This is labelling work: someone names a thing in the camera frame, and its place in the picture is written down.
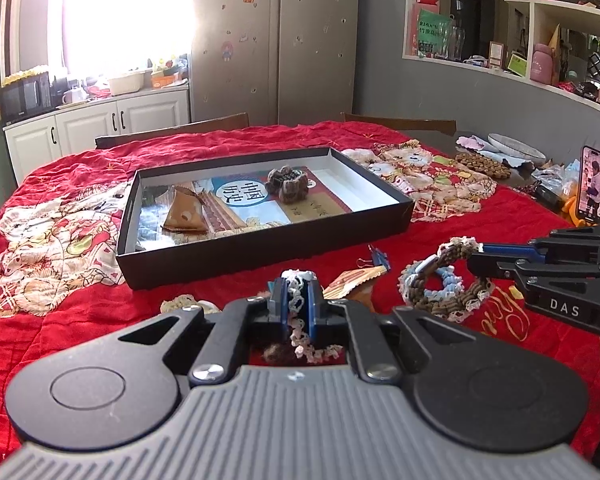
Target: chair backrest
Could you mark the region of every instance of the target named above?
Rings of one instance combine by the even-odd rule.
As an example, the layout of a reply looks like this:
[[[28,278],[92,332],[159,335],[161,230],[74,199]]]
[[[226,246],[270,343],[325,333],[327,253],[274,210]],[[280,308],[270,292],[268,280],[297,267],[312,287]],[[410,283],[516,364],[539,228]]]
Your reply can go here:
[[[373,123],[386,126],[392,130],[411,130],[411,131],[435,131],[448,136],[456,134],[455,121],[429,120],[429,119],[392,119],[388,117],[369,117],[364,115],[354,115],[342,112],[340,114],[343,122],[357,121],[359,123]]]
[[[197,123],[184,124],[174,128],[164,128],[152,132],[140,132],[138,134],[126,134],[120,136],[96,137],[96,149],[108,150],[115,146],[121,146],[133,140],[157,139],[158,137],[167,137],[177,134],[204,134],[206,132],[215,132],[222,130],[230,132],[232,130],[241,130],[249,127],[249,115],[246,112],[229,115],[208,121],[199,121]]]

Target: person on phone screen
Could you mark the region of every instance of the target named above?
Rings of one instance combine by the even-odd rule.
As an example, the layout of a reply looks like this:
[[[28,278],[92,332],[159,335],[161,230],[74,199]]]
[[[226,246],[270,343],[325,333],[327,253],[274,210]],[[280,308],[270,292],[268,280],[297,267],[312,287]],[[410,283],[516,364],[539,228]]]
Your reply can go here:
[[[600,164],[594,160],[591,169],[591,183],[587,187],[587,214],[596,216],[600,207]]]

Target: white cup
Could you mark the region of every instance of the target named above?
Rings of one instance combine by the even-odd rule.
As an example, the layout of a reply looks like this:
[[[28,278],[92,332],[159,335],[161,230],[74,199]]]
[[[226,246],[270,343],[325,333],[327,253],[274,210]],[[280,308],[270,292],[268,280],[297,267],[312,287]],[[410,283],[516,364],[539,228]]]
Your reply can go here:
[[[64,104],[79,103],[81,101],[86,101],[87,97],[87,92],[85,92],[82,87],[72,88],[64,93],[62,102]]]

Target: white circle with chinese text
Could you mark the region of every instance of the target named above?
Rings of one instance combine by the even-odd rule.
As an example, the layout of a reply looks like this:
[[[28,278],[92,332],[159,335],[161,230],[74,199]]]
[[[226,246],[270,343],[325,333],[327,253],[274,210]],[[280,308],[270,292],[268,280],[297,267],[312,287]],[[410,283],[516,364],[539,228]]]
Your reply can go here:
[[[233,180],[222,184],[216,196],[232,207],[255,205],[267,199],[267,189],[257,180]]]

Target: phone screen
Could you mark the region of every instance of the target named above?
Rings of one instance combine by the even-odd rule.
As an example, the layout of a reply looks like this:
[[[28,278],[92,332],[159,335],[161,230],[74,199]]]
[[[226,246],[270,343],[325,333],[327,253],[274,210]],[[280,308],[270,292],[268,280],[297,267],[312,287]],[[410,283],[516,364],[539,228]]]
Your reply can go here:
[[[600,220],[600,151],[584,146],[580,160],[577,216],[590,222],[598,222]]]

